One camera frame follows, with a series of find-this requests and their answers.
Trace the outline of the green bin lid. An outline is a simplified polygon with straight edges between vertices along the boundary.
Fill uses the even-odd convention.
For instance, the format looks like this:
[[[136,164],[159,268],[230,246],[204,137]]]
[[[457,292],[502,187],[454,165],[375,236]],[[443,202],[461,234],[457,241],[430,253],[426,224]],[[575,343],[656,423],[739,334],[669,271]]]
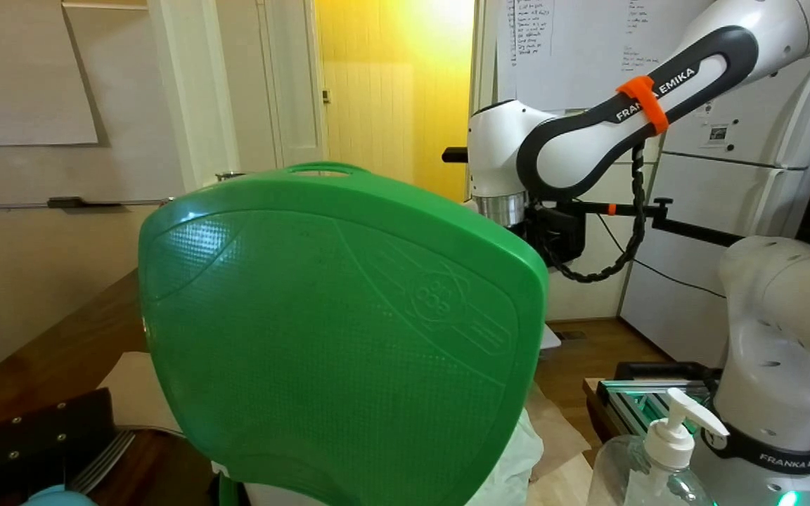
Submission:
[[[138,241],[180,434],[325,506],[465,506],[533,390],[545,291],[512,230],[347,164],[183,195]]]

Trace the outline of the brown paper napkin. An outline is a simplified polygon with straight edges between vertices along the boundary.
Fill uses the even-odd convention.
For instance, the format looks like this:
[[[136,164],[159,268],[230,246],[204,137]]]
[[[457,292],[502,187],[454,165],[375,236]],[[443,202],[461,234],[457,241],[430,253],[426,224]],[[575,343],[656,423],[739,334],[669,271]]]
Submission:
[[[102,389],[111,390],[112,418],[122,430],[180,437],[146,352],[125,352],[104,375]]]

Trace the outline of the clear pump soap bottle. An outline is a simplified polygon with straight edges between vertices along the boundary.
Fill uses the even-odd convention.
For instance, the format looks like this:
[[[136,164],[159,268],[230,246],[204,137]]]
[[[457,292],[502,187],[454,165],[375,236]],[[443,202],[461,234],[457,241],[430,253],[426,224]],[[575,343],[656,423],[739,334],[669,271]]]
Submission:
[[[595,462],[585,506],[714,506],[693,472],[697,424],[725,440],[730,428],[680,389],[666,390],[666,414],[652,418],[642,437],[610,440]]]

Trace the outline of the metal rail green box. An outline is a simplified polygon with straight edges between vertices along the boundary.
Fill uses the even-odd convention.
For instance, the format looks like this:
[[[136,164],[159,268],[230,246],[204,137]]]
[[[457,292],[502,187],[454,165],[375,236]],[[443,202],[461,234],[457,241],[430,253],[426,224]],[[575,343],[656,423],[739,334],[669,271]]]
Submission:
[[[669,411],[666,390],[680,389],[701,406],[711,406],[703,379],[599,379],[583,382],[592,424],[599,442],[613,437],[642,437],[649,423]]]

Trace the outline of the whiteboard on wall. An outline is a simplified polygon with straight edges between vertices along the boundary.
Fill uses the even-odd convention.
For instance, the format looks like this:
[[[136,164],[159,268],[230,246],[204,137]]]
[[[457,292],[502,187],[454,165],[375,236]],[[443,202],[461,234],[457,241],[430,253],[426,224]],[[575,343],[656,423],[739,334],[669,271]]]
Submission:
[[[95,143],[60,0],[0,0],[0,147]]]

